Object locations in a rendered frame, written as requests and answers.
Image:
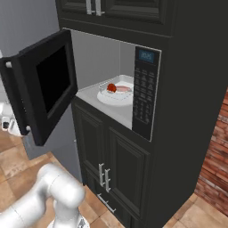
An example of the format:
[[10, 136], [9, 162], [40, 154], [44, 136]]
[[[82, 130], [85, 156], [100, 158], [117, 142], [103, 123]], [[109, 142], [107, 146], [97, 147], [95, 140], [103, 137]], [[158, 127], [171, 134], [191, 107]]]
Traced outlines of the dark drawer front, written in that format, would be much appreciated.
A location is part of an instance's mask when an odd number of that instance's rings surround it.
[[87, 182], [87, 186], [89, 189], [96, 195], [101, 193], [102, 197], [105, 200], [109, 201], [109, 205], [114, 209], [116, 209], [113, 214], [126, 228], [131, 228], [131, 219], [130, 214], [123, 208], [123, 206], [114, 199], [109, 193], [107, 193], [94, 178], [89, 178]]

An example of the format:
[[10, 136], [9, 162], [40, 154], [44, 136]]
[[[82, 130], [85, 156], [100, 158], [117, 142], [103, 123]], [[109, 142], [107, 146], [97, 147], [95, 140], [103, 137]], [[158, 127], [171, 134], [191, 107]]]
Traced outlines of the pink steak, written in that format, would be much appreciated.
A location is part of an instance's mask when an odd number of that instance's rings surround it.
[[123, 93], [132, 92], [132, 88], [130, 88], [128, 86], [117, 85], [116, 88], [117, 88], [117, 92], [123, 92]]

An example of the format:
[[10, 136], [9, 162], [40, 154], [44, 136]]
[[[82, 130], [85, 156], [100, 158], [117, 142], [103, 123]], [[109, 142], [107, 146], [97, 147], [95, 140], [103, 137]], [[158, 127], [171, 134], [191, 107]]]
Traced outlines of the dark cupboard door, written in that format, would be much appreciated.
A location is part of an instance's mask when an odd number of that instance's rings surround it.
[[[56, 4], [59, 7], [59, 12], [61, 14], [65, 13], [79, 13], [79, 14], [87, 14], [86, 13], [86, 0], [56, 0]], [[92, 4], [92, 14], [95, 14], [95, 9]]]
[[113, 197], [134, 216], [143, 212], [151, 154], [138, 134], [109, 127], [109, 175]]
[[76, 120], [78, 150], [83, 164], [100, 183], [99, 163], [105, 163], [104, 124], [91, 111], [76, 103], [73, 105], [73, 110]]
[[169, 36], [178, 0], [101, 0], [102, 25]]

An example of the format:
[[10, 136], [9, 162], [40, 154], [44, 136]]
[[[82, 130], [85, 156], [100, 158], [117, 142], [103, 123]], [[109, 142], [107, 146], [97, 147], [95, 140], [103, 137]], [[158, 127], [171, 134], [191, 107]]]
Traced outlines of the black microwave door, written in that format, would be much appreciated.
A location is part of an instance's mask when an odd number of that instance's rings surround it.
[[11, 57], [22, 71], [29, 134], [43, 146], [77, 93], [70, 31], [56, 32]]

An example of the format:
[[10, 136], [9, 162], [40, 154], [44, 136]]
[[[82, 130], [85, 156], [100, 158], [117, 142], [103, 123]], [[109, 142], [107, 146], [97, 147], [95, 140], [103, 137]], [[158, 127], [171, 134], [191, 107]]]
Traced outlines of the white microwave turntable plate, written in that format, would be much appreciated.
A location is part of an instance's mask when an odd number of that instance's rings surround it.
[[120, 101], [120, 100], [114, 100], [110, 97], [101, 95], [100, 91], [97, 94], [97, 99], [107, 105], [110, 106], [117, 106], [117, 107], [121, 107], [121, 106], [128, 106], [131, 105], [133, 103], [133, 95], [134, 95], [134, 91], [131, 95], [129, 95], [126, 99]]

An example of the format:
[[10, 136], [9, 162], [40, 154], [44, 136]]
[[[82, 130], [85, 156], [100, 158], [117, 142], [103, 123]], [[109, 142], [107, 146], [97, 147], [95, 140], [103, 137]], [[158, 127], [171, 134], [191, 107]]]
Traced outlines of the tall dark cabinet housing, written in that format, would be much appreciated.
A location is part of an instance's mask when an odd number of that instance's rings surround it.
[[[56, 8], [63, 28], [162, 52], [153, 135], [146, 140], [151, 158], [143, 212], [137, 217], [123, 208], [132, 217], [131, 228], [163, 228], [195, 189], [228, 87], [228, 0], [178, 0], [169, 36], [105, 26], [96, 12], [61, 14], [58, 5]], [[76, 136], [75, 103], [104, 124], [105, 182], [105, 169], [110, 166], [109, 127], [120, 132], [130, 129], [75, 97], [72, 112]], [[98, 183], [78, 153], [84, 184], [87, 186], [89, 178]]]

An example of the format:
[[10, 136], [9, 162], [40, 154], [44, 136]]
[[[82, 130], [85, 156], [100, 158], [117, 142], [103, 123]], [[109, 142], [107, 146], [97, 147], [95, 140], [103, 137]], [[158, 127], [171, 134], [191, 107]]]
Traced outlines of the black microwave oven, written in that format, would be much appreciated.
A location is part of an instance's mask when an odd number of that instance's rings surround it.
[[[162, 52], [73, 30], [73, 51], [79, 70], [76, 97], [115, 119], [147, 141], [152, 139]], [[97, 99], [99, 85], [117, 76], [134, 79], [133, 103], [110, 106]]]

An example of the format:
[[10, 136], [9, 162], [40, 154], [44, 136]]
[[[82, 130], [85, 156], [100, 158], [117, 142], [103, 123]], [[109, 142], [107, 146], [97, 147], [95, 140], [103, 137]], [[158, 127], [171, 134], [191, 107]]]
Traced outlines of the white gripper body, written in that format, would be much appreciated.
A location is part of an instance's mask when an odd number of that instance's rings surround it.
[[8, 126], [8, 132], [14, 136], [22, 137], [23, 134], [20, 132], [18, 123], [15, 118], [12, 118], [10, 120], [9, 126]]

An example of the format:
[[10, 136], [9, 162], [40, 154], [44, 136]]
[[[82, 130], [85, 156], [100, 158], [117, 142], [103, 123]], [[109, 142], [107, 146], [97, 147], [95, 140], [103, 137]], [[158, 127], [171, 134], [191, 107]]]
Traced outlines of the clear tupperware container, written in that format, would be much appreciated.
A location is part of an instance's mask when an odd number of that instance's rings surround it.
[[[114, 84], [115, 86], [128, 86], [130, 88], [132, 88], [132, 92], [109, 92], [107, 90], [107, 86], [108, 84]], [[110, 97], [114, 100], [124, 100], [126, 99], [129, 95], [131, 95], [134, 91], [134, 79], [132, 77], [126, 77], [126, 76], [117, 76], [114, 77], [102, 84], [99, 85], [99, 91], [101, 93], [101, 95]]]

